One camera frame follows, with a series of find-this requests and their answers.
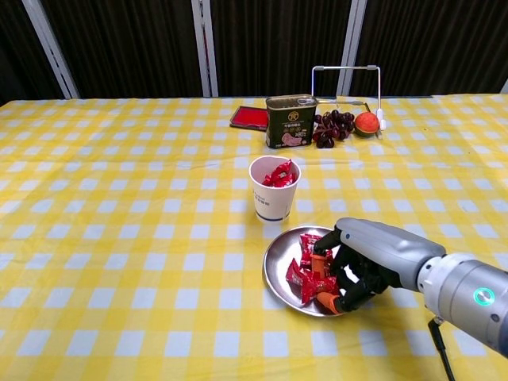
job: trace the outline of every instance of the background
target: background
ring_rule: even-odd
[[[341,64],[379,65],[383,96],[505,92],[503,25],[504,0],[0,0],[0,105],[309,93]],[[321,96],[375,92],[317,76]]]

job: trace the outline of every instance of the green indicator light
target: green indicator light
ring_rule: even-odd
[[[475,302],[477,302],[481,306],[489,306],[495,300],[493,290],[486,287],[480,287],[476,289],[475,293],[473,294],[473,297],[475,298]]]

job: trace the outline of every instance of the black cable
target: black cable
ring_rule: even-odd
[[[448,376],[449,381],[455,381],[455,377],[453,376],[452,367],[450,366],[450,362],[448,361],[448,356],[446,356],[446,347],[445,342],[443,341],[443,337],[441,336],[441,331],[439,330],[439,325],[435,318],[429,321],[427,325],[429,327],[430,336],[432,336],[434,340],[434,345],[436,345],[436,349],[441,356],[441,361],[444,366],[444,370],[446,371],[446,375]]]

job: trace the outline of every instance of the table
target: table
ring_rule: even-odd
[[[273,299],[262,258],[286,229],[351,216],[508,267],[508,96],[385,99],[382,139],[329,150],[272,151],[229,127],[240,104],[264,100],[0,108],[0,378],[445,379],[420,294],[310,318]],[[253,211],[248,165],[267,153],[302,168],[282,225]],[[457,379],[508,374],[443,334]]]

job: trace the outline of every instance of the robotic hand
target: robotic hand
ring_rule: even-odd
[[[508,272],[464,254],[447,255],[443,246],[403,229],[349,217],[316,242],[314,255],[338,245],[330,272],[345,292],[317,296],[334,313],[356,310],[389,286],[419,291],[436,314],[429,328],[438,350],[445,348],[439,324],[449,321],[508,357]]]

